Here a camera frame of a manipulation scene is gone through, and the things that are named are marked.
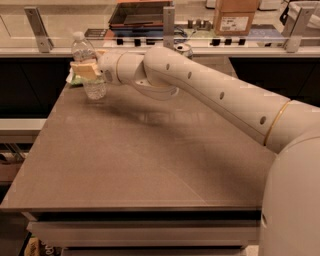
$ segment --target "cabinet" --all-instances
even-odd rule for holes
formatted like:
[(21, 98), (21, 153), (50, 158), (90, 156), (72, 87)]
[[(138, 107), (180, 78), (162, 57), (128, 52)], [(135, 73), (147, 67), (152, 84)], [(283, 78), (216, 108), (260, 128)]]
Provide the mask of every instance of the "cabinet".
[(46, 118), (69, 73), (69, 58), (1, 58), (0, 118)]

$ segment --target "countertop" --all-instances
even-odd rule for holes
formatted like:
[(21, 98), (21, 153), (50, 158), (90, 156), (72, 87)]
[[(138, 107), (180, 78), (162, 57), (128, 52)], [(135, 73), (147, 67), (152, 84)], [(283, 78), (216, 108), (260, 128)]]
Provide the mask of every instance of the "countertop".
[(67, 85), (3, 203), (26, 212), (260, 209), (274, 154), (189, 94)]

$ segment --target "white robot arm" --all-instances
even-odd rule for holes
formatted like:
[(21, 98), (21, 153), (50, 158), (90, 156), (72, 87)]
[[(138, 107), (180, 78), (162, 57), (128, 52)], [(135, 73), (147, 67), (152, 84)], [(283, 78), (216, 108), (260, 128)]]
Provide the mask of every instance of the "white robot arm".
[(320, 255), (320, 109), (222, 74), (173, 50), (110, 51), (99, 58), (106, 80), (157, 100), (179, 88), (279, 153), (262, 209), (259, 255)]

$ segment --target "sticker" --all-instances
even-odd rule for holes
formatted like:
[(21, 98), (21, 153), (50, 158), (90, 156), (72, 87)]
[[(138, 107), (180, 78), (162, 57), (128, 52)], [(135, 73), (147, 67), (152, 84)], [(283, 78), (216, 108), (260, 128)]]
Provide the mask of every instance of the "sticker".
[(245, 31), (249, 17), (222, 17), (220, 31)]

